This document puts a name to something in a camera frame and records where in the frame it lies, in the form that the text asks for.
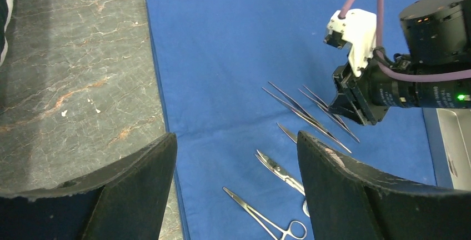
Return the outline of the steel ring-handled hemostat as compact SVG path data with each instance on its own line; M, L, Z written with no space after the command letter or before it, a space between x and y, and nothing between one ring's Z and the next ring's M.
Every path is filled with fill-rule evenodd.
M227 187L222 187L222 190L226 192L227 195L231 197L237 204L240 205L242 209L244 209L273 239L286 239L287 237L291 237L293 239L305 239L308 230L307 227L299 220L293 219L291 220L285 228L280 227L276 223L272 222L269 218L264 216L260 213L257 209L252 207L248 204L245 200L240 198L237 194L233 191L228 189ZM298 224L302 228L301 235L296 235L293 232L293 226Z

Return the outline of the metal instrument tray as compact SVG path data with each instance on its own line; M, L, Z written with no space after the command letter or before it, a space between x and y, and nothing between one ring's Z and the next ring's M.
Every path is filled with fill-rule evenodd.
M470 110L438 109L447 166L453 188L470 190Z

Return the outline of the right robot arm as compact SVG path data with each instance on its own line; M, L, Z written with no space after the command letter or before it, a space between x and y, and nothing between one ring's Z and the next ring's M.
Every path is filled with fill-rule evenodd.
M333 73L330 113L374 125L390 107L470 108L470 0L419 0L402 10L409 52L392 59L377 41L384 0L377 13L353 9L353 1L327 25L328 45L350 44L347 64Z

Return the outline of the long thin steel tweezers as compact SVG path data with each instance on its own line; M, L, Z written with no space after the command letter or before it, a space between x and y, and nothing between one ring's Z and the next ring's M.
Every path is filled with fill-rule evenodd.
M280 97L276 96L274 93L270 92L268 89L262 87L262 90L267 92L271 95L275 100L277 100L280 104L285 106L287 109L291 110L295 113L298 117L306 121L309 125L315 128L318 132L323 134L324 136L328 137L330 140L338 144L342 147L345 151L352 154L352 151L347 148L341 141L339 141L329 130L327 130L318 120L316 120L310 113L308 113L297 101L295 101L291 96L281 90L272 82L268 82L273 88L275 88L284 98L285 100L281 99Z

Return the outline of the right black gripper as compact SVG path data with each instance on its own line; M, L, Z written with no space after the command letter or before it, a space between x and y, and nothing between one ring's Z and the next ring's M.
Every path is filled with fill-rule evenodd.
M392 79L372 63L355 77L349 64L333 73L337 94L328 109L360 125L382 121L390 107L470 108L470 79L406 82Z

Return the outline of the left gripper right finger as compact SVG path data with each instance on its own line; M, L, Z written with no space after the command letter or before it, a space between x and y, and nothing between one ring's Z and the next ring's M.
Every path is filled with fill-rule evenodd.
M297 156L315 239L469 239L470 192L385 173L306 131Z

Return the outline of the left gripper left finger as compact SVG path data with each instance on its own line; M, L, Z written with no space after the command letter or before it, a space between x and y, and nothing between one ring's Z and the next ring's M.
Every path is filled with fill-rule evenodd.
M1 238L158 239L176 156L167 133L56 188L1 195Z

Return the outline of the blue surgical drape cloth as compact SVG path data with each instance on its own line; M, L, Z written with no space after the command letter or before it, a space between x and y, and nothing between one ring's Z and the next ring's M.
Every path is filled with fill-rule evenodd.
M262 151L300 177L294 142L281 130L314 129L277 102L284 91L353 157L416 182L436 184L423 112L391 108L376 126L348 121L349 135L300 91L326 102L347 50L323 42L345 0L146 0L167 131L177 135L176 188L185 239L270 239L225 192L277 225L310 228L303 196L255 157Z

